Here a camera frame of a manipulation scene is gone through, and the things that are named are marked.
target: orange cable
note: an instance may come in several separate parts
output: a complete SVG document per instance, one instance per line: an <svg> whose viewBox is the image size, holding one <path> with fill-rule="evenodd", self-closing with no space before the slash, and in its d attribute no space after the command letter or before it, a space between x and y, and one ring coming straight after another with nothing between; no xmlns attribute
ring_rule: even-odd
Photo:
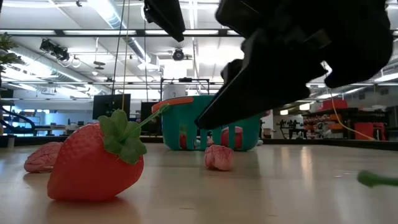
<svg viewBox="0 0 398 224"><path fill-rule="evenodd" d="M357 134L359 134L359 135L362 135L362 136L368 138L370 141L375 141L374 138L369 137L369 136L367 136L367 135L365 135L365 134L363 134L363 133L361 133L361 132L359 132L359 131L353 130L353 129L351 129L351 128L345 126L345 125L343 125L343 123L340 121L340 119L339 119L339 117L338 117L337 110L336 110L336 107L335 107L335 101L334 101L333 95L332 95L331 93L330 93L330 96L331 96L331 104L333 105L333 110L335 111L335 115L336 115L336 117L337 117L337 121L340 123L340 125L342 125L343 128L345 128L345 129L347 129L347 130L349 130L349 131L353 131L354 133L357 133Z"/></svg>

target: security camera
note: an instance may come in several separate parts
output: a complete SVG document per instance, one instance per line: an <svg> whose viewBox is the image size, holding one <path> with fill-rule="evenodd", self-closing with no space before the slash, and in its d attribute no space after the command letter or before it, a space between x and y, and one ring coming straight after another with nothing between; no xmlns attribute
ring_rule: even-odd
<svg viewBox="0 0 398 224"><path fill-rule="evenodd" d="M184 59L184 53L182 52L182 49L175 49L173 54L173 60L181 61L183 59Z"/></svg>

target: orange basket handle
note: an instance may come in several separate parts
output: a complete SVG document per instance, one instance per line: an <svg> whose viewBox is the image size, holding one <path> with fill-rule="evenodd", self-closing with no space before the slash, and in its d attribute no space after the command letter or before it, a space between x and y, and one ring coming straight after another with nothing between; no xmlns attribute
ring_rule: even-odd
<svg viewBox="0 0 398 224"><path fill-rule="evenodd" d="M178 98L165 100L165 101L162 101L162 102L158 102L157 104L152 106L152 113L155 113L157 110L159 110L159 108L162 105L170 105L170 106L172 106L172 105L180 105L180 104L192 103L192 102L193 102L193 97L191 97L191 96L184 96L184 97L178 97Z"/></svg>

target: plastic basket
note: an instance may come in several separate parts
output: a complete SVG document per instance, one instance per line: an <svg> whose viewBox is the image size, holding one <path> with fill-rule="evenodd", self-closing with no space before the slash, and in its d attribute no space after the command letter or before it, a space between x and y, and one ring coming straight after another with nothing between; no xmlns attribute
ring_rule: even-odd
<svg viewBox="0 0 398 224"><path fill-rule="evenodd" d="M162 114L162 132L164 143L172 150L205 150L207 147L208 132L212 133L214 144L228 143L228 147L236 151L247 151L254 148L258 142L260 116L243 119L227 126L213 130L200 130L194 123L196 117L210 103L213 96L186 96L162 101L152 107L152 112L157 111L164 104L170 109ZM236 134L236 127L241 132Z"/></svg>

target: wooden table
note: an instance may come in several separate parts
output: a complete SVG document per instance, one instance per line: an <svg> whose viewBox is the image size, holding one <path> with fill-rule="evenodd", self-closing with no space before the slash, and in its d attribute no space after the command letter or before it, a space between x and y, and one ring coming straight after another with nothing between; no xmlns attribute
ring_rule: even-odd
<svg viewBox="0 0 398 224"><path fill-rule="evenodd" d="M148 144L141 179L110 202L55 202L49 174L27 174L36 147L0 151L1 224L398 223L398 189L368 189L361 169L397 175L398 153L333 146L266 145L209 171L203 152Z"/></svg>

